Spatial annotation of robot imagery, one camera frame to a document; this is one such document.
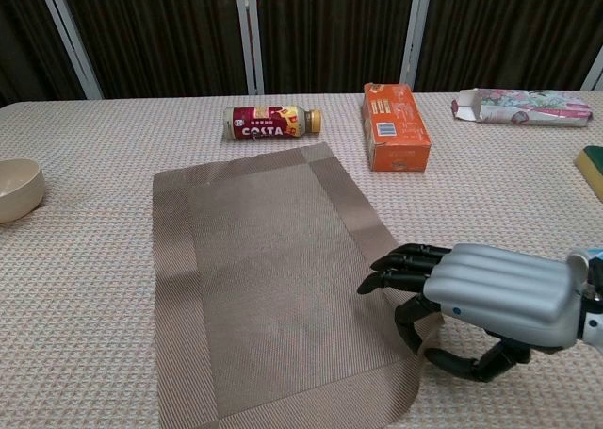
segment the gold bottle cap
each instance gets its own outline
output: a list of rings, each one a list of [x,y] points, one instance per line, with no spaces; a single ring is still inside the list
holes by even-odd
[[[310,110],[310,132],[320,132],[320,110]]]

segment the yellow sponge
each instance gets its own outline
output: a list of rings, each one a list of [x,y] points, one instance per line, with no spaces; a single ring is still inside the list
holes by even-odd
[[[576,166],[582,172],[586,182],[593,188],[596,196],[603,201],[603,147],[585,147],[578,154]]]

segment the textured white tablecloth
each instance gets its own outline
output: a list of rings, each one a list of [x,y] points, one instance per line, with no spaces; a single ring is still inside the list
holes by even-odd
[[[154,173],[327,141],[399,242],[484,242],[564,258],[603,245],[603,204],[573,160],[603,144],[603,93],[586,128],[453,121],[453,94],[417,94],[425,173],[372,173],[360,94],[22,103],[0,110],[0,158],[43,167],[46,197],[0,226],[0,427],[158,425],[151,236]],[[319,108],[323,133],[222,142],[224,107]],[[496,342],[447,320],[441,342]],[[399,427],[603,427],[603,357],[579,343],[491,384],[428,365]]]

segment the orange box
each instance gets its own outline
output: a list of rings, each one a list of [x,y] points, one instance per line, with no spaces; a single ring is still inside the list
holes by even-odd
[[[408,85],[365,85],[363,122],[370,169],[424,172],[432,142]]]

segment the beige bowl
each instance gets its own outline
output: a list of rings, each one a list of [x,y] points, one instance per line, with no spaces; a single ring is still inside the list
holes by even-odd
[[[41,167],[28,158],[0,161],[0,223],[28,214],[44,196]]]

